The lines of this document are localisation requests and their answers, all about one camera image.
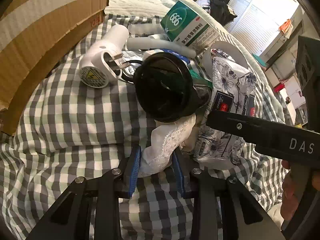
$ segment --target plaid fabric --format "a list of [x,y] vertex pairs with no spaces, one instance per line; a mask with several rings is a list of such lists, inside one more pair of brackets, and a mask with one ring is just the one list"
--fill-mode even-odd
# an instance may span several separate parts
[[[155,122],[138,104],[134,86],[119,81],[103,89],[90,88],[80,81],[78,63],[111,26],[151,22],[159,23],[160,18],[107,15],[38,85],[16,135],[1,134],[1,211],[18,239],[26,238],[77,176],[99,177],[117,167],[133,145],[150,145]],[[221,40],[235,44],[231,36],[220,34]],[[204,75],[196,61],[191,66]],[[255,103],[258,117],[278,121],[260,80]],[[252,144],[246,144],[241,154],[246,160],[241,165],[212,175],[225,178],[236,174],[268,210],[281,200],[285,171],[280,160],[258,154]],[[171,168],[138,179],[132,198],[119,203],[124,239],[185,239],[190,235],[193,203],[176,191]]]

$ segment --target warning label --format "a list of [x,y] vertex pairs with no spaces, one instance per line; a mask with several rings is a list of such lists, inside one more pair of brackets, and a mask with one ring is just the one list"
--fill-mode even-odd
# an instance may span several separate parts
[[108,84],[106,75],[95,67],[84,67],[80,72],[81,81],[93,88],[103,88]]

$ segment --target white quilt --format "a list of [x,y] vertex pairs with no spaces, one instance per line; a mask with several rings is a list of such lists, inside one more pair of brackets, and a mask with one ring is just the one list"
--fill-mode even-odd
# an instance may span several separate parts
[[[126,15],[126,16],[137,16],[137,17],[153,17],[165,16],[169,9],[177,2],[178,0],[110,0],[109,6],[105,8],[105,13],[112,13],[116,15]],[[203,19],[217,27],[220,31],[228,33],[220,23],[213,19],[205,10],[198,6],[193,0],[180,0],[194,11],[196,11]],[[276,115],[279,119],[284,122],[284,114],[282,106],[279,101],[273,95],[271,88],[268,85],[268,81],[262,72],[260,66],[252,55],[246,50],[246,48],[236,39],[239,49],[244,54],[246,60],[251,65],[251,67],[259,75],[260,79],[266,85],[269,96],[272,102],[272,105],[275,109]]]

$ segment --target metal bolt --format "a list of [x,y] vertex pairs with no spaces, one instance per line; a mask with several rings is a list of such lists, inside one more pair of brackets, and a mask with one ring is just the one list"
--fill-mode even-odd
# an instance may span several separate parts
[[82,182],[84,182],[84,177],[76,177],[76,179],[75,179],[75,182],[76,183],[82,183]]
[[199,168],[193,168],[192,169],[192,173],[194,173],[194,174],[201,174],[201,172],[202,172],[202,170],[199,169]]
[[237,123],[237,129],[241,130],[242,129],[242,124],[241,123]]
[[236,183],[238,181],[236,177],[229,177],[228,180],[230,183]]
[[115,168],[111,172],[113,175],[119,175],[121,173],[121,169]]

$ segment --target bed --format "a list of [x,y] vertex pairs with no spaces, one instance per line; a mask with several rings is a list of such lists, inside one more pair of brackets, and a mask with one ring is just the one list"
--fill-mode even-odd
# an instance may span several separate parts
[[[110,0],[103,24],[93,29],[59,62],[31,96],[14,137],[1,134],[0,200],[2,217],[18,239],[28,233],[55,199],[77,177],[101,176],[118,166],[135,144],[150,145],[155,121],[137,102],[134,86],[119,81],[104,89],[80,82],[79,59],[111,26],[159,23],[177,0]],[[216,27],[220,40],[237,46],[257,77],[256,116],[284,122],[282,107],[249,52],[192,0],[181,0]],[[191,67],[201,75],[196,62]],[[214,170],[236,175],[265,210],[281,202],[286,171],[279,159],[244,144],[241,164]],[[176,191],[169,167],[138,179],[130,200],[119,201],[123,239],[185,239],[190,235],[193,203]],[[90,234],[93,234],[94,214]]]

